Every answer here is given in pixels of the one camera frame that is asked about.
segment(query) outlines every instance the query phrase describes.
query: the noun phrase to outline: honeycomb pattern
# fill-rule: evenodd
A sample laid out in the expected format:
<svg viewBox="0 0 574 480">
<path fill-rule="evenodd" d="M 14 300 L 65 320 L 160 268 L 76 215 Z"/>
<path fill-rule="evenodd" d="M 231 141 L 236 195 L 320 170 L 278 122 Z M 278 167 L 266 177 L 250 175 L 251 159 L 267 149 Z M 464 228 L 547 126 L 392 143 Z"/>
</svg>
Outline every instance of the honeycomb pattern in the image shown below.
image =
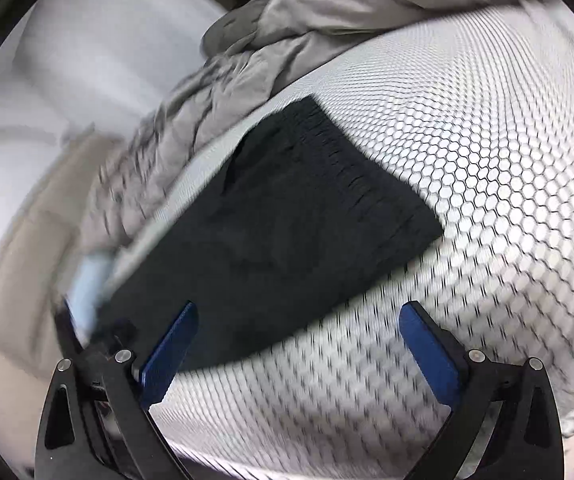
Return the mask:
<svg viewBox="0 0 574 480">
<path fill-rule="evenodd" d="M 301 78 L 235 134 L 307 94 L 420 193 L 444 238 L 281 345 L 178 376 L 151 410 L 174 449 L 248 479 L 402 478 L 448 415 L 398 334 L 409 299 L 468 348 L 542 359 L 572 434 L 572 35 L 539 6 L 408 27 Z"/>
</svg>

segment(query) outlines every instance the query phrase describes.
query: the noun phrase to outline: folded black garment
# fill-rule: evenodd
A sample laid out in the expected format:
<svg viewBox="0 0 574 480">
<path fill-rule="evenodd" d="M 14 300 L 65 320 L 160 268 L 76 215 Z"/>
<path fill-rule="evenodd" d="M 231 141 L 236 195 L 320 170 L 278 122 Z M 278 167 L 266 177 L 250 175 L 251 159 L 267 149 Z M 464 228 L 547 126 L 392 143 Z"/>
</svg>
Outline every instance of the folded black garment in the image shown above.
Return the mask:
<svg viewBox="0 0 574 480">
<path fill-rule="evenodd" d="M 244 358 L 367 290 L 442 235 L 407 185 L 367 159 L 311 97 L 252 128 L 141 266 L 100 308 L 198 308 L 181 370 Z"/>
</svg>

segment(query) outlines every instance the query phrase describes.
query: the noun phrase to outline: bolt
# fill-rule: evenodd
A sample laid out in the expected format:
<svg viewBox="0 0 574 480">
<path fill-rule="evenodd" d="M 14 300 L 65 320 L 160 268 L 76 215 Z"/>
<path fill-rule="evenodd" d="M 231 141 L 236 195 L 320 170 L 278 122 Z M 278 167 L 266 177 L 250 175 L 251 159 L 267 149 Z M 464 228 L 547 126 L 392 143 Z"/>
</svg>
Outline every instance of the bolt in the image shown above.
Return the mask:
<svg viewBox="0 0 574 480">
<path fill-rule="evenodd" d="M 531 366 L 534 370 L 542 370 L 544 365 L 540 359 L 532 357 L 529 359 L 529 366 Z"/>
<path fill-rule="evenodd" d="M 470 350 L 468 355 L 469 359 L 475 363 L 481 363 L 486 359 L 486 356 L 480 350 Z"/>
<path fill-rule="evenodd" d="M 126 363 L 132 358 L 132 352 L 130 350 L 119 350 L 116 352 L 114 359 L 117 363 Z"/>
<path fill-rule="evenodd" d="M 56 365 L 56 369 L 59 372 L 64 372 L 70 366 L 72 366 L 72 362 L 69 359 L 61 359 L 60 361 L 58 361 L 58 364 Z"/>
</svg>

